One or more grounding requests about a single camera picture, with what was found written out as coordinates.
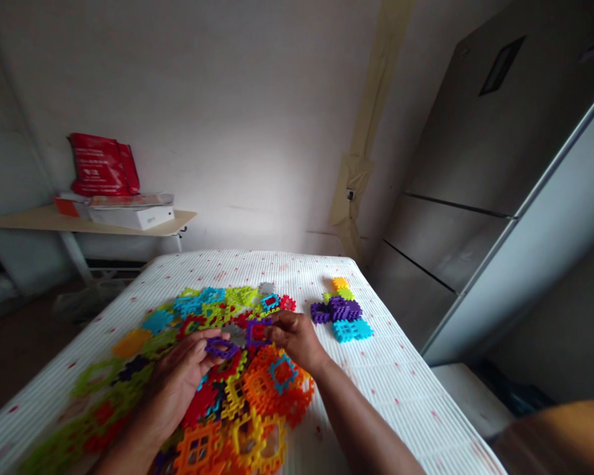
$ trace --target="person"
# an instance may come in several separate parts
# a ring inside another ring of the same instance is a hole
[[[353,473],[423,474],[418,461],[319,342],[303,313],[280,310],[266,336],[314,378],[332,428]],[[220,329],[192,333],[154,369],[143,401],[125,431],[91,473],[144,474],[171,436],[202,377],[222,360],[205,352],[206,338],[229,334]]]

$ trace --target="mattress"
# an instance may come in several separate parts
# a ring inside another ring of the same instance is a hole
[[[77,377],[109,357],[146,313],[185,287],[257,287],[310,304],[344,277],[374,330],[367,340],[338,343],[330,324],[316,332],[331,357],[407,444],[428,474],[505,474],[482,437],[434,377],[386,306],[346,257],[275,251],[214,250],[157,258],[85,330],[0,411],[0,473],[14,472],[31,450],[58,427]],[[347,462],[315,393],[303,422],[288,431],[284,474],[347,473]],[[76,467],[75,471],[85,471]]]

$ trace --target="white box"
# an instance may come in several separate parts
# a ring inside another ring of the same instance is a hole
[[[173,206],[149,208],[89,208],[90,219],[101,224],[143,231],[174,219]]]

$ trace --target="plastic bag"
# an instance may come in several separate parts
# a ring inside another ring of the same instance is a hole
[[[69,137],[77,179],[71,189],[82,196],[139,194],[139,176],[129,145],[113,139],[73,133]]]

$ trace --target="table leg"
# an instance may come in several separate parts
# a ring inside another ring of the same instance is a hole
[[[61,240],[64,241],[64,246],[66,246],[66,250],[75,263],[81,278],[86,282],[86,285],[92,285],[94,283],[94,278],[92,277],[92,273],[90,273],[88,264],[86,264],[86,259],[79,248],[75,235],[71,232],[60,232],[59,236],[61,237]]]
[[[183,251],[183,245],[180,243],[182,239],[178,234],[174,234],[174,239],[176,240],[176,246],[178,248],[178,252],[181,253]]]

